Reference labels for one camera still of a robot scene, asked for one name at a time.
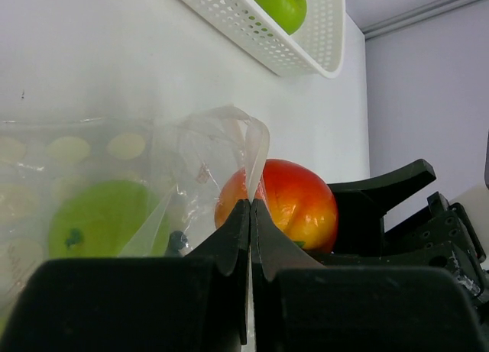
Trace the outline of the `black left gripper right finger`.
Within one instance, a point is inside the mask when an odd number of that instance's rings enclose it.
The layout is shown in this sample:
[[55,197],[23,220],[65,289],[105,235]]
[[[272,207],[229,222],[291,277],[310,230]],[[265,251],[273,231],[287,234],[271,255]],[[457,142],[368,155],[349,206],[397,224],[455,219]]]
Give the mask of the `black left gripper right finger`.
[[418,266],[390,258],[320,263],[251,206],[254,338],[258,351],[486,351],[467,291],[438,248]]

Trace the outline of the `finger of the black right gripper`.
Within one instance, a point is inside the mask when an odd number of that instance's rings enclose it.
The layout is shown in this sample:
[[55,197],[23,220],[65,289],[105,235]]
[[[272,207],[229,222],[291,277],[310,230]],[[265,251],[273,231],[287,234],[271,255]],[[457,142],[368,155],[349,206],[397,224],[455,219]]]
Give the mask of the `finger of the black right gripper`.
[[335,254],[381,255],[384,216],[436,180],[431,164],[418,159],[397,170],[329,186],[338,208]]
[[467,292],[475,308],[488,309],[488,271],[484,260],[476,260],[469,252],[451,241],[436,242],[429,230],[429,210],[424,208],[386,233],[387,245],[380,256],[325,254],[309,255],[323,265],[341,266],[434,266],[452,274]]

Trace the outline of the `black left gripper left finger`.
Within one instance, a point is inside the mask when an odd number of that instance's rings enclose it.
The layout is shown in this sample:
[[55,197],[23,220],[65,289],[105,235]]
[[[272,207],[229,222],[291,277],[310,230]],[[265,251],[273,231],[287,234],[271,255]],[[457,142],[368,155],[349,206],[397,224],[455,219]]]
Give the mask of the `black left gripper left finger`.
[[42,264],[3,351],[239,351],[247,342],[250,203],[185,257]]

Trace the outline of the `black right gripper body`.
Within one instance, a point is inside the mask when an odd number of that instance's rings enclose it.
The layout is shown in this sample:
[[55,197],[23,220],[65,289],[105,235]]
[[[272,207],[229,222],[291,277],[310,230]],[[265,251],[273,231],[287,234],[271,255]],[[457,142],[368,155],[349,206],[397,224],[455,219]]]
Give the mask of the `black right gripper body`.
[[486,260],[484,248],[462,204],[450,204],[440,192],[431,194],[427,204],[431,215],[428,226],[436,242],[451,241],[476,260]]

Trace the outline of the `orange red fake tomato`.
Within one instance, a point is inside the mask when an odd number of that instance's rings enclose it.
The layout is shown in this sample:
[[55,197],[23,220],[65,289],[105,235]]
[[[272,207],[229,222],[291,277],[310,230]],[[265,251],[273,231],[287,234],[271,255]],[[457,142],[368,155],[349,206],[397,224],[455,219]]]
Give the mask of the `orange red fake tomato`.
[[265,202],[273,223],[304,250],[333,251],[338,206],[332,190],[297,163],[268,159],[254,195]]

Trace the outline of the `clear polka dot zip bag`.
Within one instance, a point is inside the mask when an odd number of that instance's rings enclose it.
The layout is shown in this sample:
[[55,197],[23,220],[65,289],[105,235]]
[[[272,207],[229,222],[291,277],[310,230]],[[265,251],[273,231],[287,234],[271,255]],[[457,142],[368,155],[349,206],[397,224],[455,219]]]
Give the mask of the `clear polka dot zip bag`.
[[259,192],[269,144],[232,105],[170,123],[2,122],[2,317],[46,260],[188,254],[219,227],[233,176]]

